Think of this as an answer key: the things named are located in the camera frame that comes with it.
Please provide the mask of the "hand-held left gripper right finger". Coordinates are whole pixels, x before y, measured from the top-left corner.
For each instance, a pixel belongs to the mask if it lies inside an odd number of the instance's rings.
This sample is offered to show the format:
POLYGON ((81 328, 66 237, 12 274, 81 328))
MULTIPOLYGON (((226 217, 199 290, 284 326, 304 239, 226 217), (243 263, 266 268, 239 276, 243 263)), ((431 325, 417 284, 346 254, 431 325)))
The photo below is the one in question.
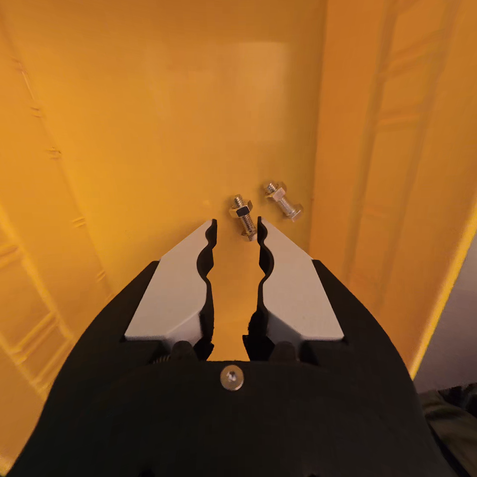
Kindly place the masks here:
POLYGON ((250 361, 267 361, 279 343, 299 356, 307 342, 338 343, 344 333, 313 259, 264 217, 257 223, 257 308, 243 336, 250 361))

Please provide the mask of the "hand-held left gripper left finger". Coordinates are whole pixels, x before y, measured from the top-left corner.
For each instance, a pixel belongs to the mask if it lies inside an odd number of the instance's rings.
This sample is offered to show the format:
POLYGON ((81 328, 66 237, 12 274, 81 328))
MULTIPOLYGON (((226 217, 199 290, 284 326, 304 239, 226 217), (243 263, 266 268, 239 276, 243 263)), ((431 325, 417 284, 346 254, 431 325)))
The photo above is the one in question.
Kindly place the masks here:
POLYGON ((214 265, 218 224, 206 221, 158 262, 125 331, 128 341, 159 341, 171 352, 188 342, 199 360, 213 350, 214 304, 207 277, 214 265))

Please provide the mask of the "steel hex bolt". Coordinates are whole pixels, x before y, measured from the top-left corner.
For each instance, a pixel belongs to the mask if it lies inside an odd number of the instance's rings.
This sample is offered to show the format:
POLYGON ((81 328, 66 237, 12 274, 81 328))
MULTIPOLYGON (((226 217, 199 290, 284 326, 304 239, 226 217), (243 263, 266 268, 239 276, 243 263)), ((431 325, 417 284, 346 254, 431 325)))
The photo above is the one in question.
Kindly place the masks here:
POLYGON ((274 201, 266 197, 267 200, 275 203, 275 205, 281 210, 283 216, 292 222, 296 222, 302 216, 302 206, 300 204, 293 204, 286 195, 283 197, 282 200, 274 201))
MULTIPOLYGON (((235 198, 238 198, 240 197, 244 202, 248 202, 246 200, 243 199, 242 195, 241 194, 237 194, 234 196, 233 200, 232 200, 232 204, 237 200, 235 198)), ((251 218, 251 212, 250 212, 250 215, 249 215, 250 219, 248 220, 240 220, 240 219, 237 219, 239 220, 239 222, 241 223, 241 226, 242 226, 242 237, 249 241, 249 242, 253 242, 253 241, 256 241, 257 240, 257 237, 258 237, 258 231, 257 231, 257 227, 255 226, 252 218, 251 218)))

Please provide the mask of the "yellow plastic bin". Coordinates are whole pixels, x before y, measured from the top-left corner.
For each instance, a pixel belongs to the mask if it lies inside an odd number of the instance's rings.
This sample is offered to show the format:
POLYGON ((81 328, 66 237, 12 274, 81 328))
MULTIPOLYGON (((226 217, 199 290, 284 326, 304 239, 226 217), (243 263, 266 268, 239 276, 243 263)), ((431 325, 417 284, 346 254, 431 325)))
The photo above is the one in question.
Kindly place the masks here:
POLYGON ((1 1, 1 476, 95 316, 211 219, 211 364, 246 357, 235 194, 414 378, 476 232, 476 1, 1 1))

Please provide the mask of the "olive trousers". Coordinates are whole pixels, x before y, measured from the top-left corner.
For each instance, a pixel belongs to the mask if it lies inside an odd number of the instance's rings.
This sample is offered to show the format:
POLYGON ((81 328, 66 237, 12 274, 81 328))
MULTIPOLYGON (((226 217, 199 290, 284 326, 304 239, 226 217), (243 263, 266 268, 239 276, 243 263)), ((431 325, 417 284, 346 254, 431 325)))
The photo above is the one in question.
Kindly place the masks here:
POLYGON ((477 384, 419 394, 426 422, 457 476, 477 475, 477 384))

